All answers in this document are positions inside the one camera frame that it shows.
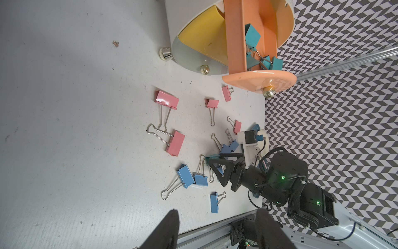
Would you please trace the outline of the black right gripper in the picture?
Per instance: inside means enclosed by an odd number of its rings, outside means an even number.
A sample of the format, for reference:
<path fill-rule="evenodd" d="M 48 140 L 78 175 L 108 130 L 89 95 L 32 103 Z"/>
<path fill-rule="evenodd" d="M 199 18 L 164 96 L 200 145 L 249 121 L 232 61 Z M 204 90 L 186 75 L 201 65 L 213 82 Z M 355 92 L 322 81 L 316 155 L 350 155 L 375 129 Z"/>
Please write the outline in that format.
<path fill-rule="evenodd" d="M 251 192 L 261 192 L 260 196 L 277 206 L 300 206 L 301 193 L 308 179 L 308 164 L 305 161 L 286 150 L 280 150 L 272 156 L 268 170 L 262 172 L 254 166 L 245 169 L 237 165 L 241 159 L 244 160 L 243 153 L 220 153 L 219 159 L 209 160 L 222 187 L 231 182 L 234 192 L 243 186 Z M 215 164 L 225 166 L 223 175 Z"/>

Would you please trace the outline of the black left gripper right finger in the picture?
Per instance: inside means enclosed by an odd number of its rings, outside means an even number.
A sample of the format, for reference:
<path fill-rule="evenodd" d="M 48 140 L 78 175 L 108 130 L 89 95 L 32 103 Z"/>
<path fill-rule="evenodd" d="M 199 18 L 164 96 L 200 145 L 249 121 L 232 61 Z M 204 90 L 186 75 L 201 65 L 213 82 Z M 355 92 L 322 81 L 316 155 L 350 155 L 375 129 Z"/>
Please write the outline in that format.
<path fill-rule="evenodd" d="M 259 249 L 296 249 L 266 209 L 257 209 L 255 228 Z"/>

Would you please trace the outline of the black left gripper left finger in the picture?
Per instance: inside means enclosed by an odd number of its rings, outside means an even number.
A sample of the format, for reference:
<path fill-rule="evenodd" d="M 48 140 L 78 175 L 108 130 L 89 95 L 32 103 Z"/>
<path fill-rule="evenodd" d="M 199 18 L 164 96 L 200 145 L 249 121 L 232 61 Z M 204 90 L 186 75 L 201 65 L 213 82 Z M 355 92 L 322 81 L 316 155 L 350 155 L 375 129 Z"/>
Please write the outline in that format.
<path fill-rule="evenodd" d="M 178 211 L 170 210 L 138 249 L 176 249 L 179 225 Z"/>

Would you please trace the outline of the teal binder clip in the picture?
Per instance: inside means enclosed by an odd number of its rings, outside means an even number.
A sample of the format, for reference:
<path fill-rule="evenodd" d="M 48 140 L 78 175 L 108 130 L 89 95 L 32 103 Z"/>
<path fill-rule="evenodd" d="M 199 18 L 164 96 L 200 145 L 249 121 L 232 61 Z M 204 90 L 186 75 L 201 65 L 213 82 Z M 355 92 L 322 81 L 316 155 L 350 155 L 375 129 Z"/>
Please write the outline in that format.
<path fill-rule="evenodd" d="M 272 63 L 270 66 L 270 70 L 282 70 L 284 61 L 282 59 L 278 59 L 277 57 L 272 58 Z"/>
<path fill-rule="evenodd" d="M 263 70 L 270 70 L 272 66 L 272 61 L 270 60 L 270 57 L 261 57 L 260 58 L 260 64 Z"/>
<path fill-rule="evenodd" d="M 247 70 L 252 70 L 253 67 L 260 64 L 261 56 L 257 52 L 250 52 L 246 54 Z"/>
<path fill-rule="evenodd" d="M 245 41 L 248 48 L 257 50 L 261 35 L 251 24 L 245 25 Z"/>
<path fill-rule="evenodd" d="M 213 183 L 214 180 L 215 180 L 215 177 L 214 177 L 214 171 L 211 168 L 210 163 L 209 163 L 210 159 L 219 159 L 219 155 L 218 154 L 213 154 L 213 155 L 205 156 L 205 159 L 204 159 L 204 162 L 208 166 L 208 170 L 209 170 L 209 177 L 210 177 L 209 182 Z M 215 167 L 221 173 L 221 175 L 224 174 L 224 169 L 223 169 L 223 167 L 220 164 L 215 164 Z"/>

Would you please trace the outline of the blue binder clip low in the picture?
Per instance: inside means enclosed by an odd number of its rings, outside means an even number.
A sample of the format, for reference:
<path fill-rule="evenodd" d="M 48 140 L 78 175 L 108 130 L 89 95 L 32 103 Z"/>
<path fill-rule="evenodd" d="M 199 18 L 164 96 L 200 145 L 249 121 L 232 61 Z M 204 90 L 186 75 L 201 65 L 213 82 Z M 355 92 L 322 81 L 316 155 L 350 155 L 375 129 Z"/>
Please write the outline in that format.
<path fill-rule="evenodd" d="M 208 177 L 204 173 L 204 161 L 205 161 L 205 156 L 203 154 L 200 154 L 200 161 L 198 164 L 198 168 L 194 173 L 195 185 L 200 187 L 208 186 Z"/>

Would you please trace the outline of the blue binder clip bottom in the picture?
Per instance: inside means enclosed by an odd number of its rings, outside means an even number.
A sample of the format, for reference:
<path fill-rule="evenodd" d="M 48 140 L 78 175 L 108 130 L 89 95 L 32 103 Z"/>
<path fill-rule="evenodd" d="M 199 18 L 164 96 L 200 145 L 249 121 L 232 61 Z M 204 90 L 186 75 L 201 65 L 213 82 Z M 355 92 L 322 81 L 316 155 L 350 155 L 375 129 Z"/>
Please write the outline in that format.
<path fill-rule="evenodd" d="M 210 194 L 210 209 L 212 213 L 219 212 L 219 204 L 220 202 L 226 198 L 226 192 L 218 194 L 217 192 L 213 192 Z"/>

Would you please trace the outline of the yellow drawer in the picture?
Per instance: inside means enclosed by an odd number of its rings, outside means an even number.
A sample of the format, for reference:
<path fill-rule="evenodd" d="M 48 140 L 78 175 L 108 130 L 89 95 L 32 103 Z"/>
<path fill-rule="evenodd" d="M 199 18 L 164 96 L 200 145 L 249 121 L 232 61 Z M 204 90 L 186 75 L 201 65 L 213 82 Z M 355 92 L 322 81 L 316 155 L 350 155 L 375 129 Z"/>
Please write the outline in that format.
<path fill-rule="evenodd" d="M 188 47 L 228 65 L 226 21 L 213 5 L 192 20 L 178 35 Z"/>

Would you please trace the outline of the orange top drawer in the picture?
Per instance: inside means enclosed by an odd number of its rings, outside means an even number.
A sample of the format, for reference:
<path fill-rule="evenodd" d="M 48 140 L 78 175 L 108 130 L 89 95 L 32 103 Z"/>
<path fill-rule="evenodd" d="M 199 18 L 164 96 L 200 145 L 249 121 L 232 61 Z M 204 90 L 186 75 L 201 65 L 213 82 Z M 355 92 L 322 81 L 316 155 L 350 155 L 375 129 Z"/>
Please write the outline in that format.
<path fill-rule="evenodd" d="M 292 35 L 295 16 L 292 1 L 225 1 L 228 75 L 223 81 L 233 87 L 260 93 L 265 98 L 295 85 L 297 77 L 290 72 L 263 70 L 261 64 L 247 70 L 246 54 L 278 58 L 278 49 Z M 245 25 L 251 24 L 261 35 L 257 50 L 247 47 Z"/>

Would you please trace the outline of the white round drawer cabinet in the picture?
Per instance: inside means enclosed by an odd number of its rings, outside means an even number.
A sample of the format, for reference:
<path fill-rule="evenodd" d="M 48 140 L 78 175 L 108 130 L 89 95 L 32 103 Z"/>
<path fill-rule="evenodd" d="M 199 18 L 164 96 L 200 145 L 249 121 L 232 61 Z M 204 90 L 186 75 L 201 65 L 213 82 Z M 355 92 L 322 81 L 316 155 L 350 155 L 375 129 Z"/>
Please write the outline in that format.
<path fill-rule="evenodd" d="M 245 26 L 260 35 L 256 50 L 276 57 L 294 26 L 293 1 L 165 1 L 174 60 L 209 75 L 242 72 L 246 66 Z"/>

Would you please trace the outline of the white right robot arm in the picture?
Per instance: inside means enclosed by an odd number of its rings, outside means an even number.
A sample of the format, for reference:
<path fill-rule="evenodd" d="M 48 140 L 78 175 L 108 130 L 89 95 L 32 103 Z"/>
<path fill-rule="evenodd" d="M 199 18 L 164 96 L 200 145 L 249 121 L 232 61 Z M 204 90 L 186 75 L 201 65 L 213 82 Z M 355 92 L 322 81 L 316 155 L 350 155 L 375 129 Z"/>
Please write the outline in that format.
<path fill-rule="evenodd" d="M 324 239 L 343 242 L 350 248 L 396 249 L 397 239 L 350 213 L 333 194 L 308 180 L 308 165 L 283 147 L 270 150 L 260 159 L 269 166 L 246 166 L 243 153 L 221 153 L 206 157 L 220 184 L 231 184 L 231 190 L 241 186 L 271 204 L 287 206 L 287 216 Z"/>

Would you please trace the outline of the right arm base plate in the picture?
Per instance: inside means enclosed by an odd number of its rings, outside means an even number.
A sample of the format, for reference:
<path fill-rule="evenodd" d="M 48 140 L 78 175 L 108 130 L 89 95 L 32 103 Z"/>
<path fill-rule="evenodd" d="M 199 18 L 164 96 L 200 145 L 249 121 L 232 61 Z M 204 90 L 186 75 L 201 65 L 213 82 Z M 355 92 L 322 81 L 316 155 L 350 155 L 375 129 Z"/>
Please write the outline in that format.
<path fill-rule="evenodd" d="M 243 218 L 231 223 L 231 245 L 239 249 L 258 249 L 256 224 L 252 218 Z"/>

